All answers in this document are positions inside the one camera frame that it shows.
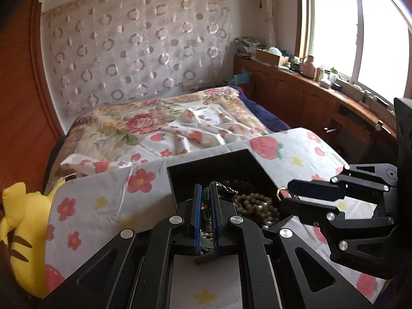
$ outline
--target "blue blanket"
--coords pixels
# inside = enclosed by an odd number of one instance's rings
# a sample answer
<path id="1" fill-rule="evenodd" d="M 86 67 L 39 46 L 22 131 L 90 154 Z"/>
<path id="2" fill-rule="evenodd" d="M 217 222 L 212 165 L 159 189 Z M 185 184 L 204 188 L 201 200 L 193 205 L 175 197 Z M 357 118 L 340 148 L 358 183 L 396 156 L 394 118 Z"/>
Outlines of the blue blanket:
<path id="1" fill-rule="evenodd" d="M 258 105 L 256 102 L 248 99 L 239 86 L 230 85 L 230 87 L 236 89 L 239 92 L 240 100 L 245 104 L 245 106 L 255 115 L 269 130 L 273 132 L 289 130 L 288 126 L 281 119 L 277 118 L 270 111 Z"/>

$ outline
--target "window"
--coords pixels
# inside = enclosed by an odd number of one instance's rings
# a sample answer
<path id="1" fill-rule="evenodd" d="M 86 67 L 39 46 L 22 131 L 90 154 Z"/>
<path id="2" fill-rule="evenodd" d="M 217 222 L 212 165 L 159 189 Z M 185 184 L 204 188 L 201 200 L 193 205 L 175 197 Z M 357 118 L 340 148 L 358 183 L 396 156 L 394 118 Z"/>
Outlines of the window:
<path id="1" fill-rule="evenodd" d="M 409 30 L 390 0 L 311 0 L 309 53 L 386 101 L 403 97 Z"/>

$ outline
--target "cabinet door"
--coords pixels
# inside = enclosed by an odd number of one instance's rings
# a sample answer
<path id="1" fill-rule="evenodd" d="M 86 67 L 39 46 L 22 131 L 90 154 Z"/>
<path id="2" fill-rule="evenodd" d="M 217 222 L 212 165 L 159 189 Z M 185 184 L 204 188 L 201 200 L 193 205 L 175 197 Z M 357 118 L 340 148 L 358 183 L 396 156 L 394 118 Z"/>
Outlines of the cabinet door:
<path id="1" fill-rule="evenodd" d="M 305 95 L 286 80 L 277 80 L 274 96 L 271 97 L 272 110 L 278 118 L 291 128 L 299 127 Z"/>
<path id="2" fill-rule="evenodd" d="M 253 100 L 264 107 L 265 109 L 272 111 L 273 109 L 273 94 L 276 88 L 276 82 L 270 73 L 263 71 L 253 71 Z"/>
<path id="3" fill-rule="evenodd" d="M 324 138 L 324 128 L 329 126 L 333 111 L 334 106 L 331 103 L 325 103 L 318 96 L 308 94 L 303 105 L 300 126 Z"/>

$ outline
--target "stuffed animal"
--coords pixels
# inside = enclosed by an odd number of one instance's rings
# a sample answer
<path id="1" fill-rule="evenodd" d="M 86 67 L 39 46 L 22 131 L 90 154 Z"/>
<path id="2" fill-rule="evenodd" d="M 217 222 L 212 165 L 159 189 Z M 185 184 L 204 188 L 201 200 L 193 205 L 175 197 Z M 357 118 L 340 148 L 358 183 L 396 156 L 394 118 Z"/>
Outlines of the stuffed animal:
<path id="1" fill-rule="evenodd" d="M 45 271 L 47 222 L 59 181 L 48 196 L 40 192 L 26 194 L 18 182 L 3 191 L 5 216 L 0 222 L 0 241 L 9 246 L 7 234 L 15 229 L 10 244 L 10 262 L 17 283 L 26 292 L 44 298 L 48 294 Z"/>

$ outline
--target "window frame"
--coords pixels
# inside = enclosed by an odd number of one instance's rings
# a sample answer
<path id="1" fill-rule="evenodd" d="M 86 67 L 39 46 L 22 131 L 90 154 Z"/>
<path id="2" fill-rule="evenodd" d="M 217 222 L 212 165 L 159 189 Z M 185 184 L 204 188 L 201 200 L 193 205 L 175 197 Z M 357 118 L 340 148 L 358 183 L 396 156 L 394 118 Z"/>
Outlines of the window frame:
<path id="1" fill-rule="evenodd" d="M 363 9 L 362 0 L 356 0 L 358 5 L 358 36 L 356 40 L 356 56 L 354 62 L 354 69 L 352 72 L 352 77 L 344 75 L 343 73 L 338 73 L 338 75 L 348 80 L 349 83 L 360 86 L 362 89 L 370 91 L 373 95 L 379 96 L 381 99 L 389 104 L 390 110 L 394 110 L 393 104 L 384 98 L 382 95 L 375 92 L 373 89 L 369 88 L 358 81 L 360 65 L 362 61 L 363 54 L 363 36 L 364 36 L 364 24 L 363 24 Z M 401 15 L 404 17 L 408 28 L 409 28 L 409 68 L 407 73 L 407 80 L 405 85 L 404 97 L 412 98 L 412 24 L 409 22 L 409 18 L 406 17 L 403 9 L 398 6 L 396 0 L 391 0 L 395 7 L 399 10 Z M 299 57 L 306 57 L 312 53 L 313 50 L 313 39 L 314 39 L 314 16 L 315 16 L 315 6 L 313 0 L 298 0 L 298 20 L 297 20 L 297 40 L 295 47 L 295 55 Z M 324 66 L 326 69 L 330 69 L 332 66 Z"/>

